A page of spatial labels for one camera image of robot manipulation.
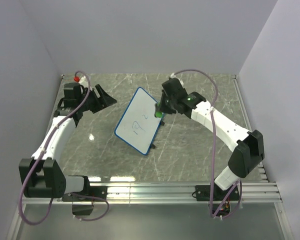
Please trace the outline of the blue framed whiteboard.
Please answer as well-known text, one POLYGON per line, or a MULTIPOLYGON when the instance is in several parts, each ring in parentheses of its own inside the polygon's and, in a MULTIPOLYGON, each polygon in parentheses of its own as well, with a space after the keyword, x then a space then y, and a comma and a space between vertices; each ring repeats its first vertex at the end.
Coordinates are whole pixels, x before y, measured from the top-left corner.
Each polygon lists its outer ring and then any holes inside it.
POLYGON ((152 148, 163 114, 155 114, 157 101, 142 87, 138 87, 121 116, 114 134, 142 155, 152 148))

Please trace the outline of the green whiteboard eraser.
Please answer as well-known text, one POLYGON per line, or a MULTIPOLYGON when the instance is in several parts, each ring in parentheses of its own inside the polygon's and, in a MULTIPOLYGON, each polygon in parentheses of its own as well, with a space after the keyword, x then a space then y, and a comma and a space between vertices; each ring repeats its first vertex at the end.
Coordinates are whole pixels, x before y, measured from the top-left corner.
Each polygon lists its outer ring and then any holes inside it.
POLYGON ((155 118, 162 118, 163 117, 163 113, 160 111, 160 107, 161 107, 161 103, 157 102, 155 104, 155 112, 154 112, 154 117, 155 118))

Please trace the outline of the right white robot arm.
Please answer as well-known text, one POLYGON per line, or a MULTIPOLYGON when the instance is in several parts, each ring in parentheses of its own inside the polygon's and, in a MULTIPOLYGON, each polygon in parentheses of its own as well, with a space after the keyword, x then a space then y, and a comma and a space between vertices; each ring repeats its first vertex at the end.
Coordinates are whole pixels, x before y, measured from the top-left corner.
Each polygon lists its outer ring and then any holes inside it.
POLYGON ((155 105, 155 110, 156 117, 159 113, 187 116, 214 133, 232 152, 227 166, 210 188, 216 200, 227 196, 231 185, 246 178, 265 158, 264 138, 260 131, 249 131, 234 123, 198 92, 187 93, 176 77, 162 84, 161 99, 155 105))

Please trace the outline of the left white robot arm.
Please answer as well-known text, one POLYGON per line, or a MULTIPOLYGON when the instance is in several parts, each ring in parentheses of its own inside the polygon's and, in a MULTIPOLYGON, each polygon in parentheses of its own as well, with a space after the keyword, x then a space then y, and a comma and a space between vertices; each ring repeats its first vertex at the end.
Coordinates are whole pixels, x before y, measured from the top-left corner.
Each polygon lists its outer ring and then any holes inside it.
POLYGON ((88 200, 88 177, 65 175, 59 166, 61 154, 84 112, 94 114, 116 103, 99 84, 92 89, 78 82, 66 83, 42 144, 31 158, 23 158, 19 163, 22 194, 27 198, 57 199, 73 193, 79 201, 88 200))

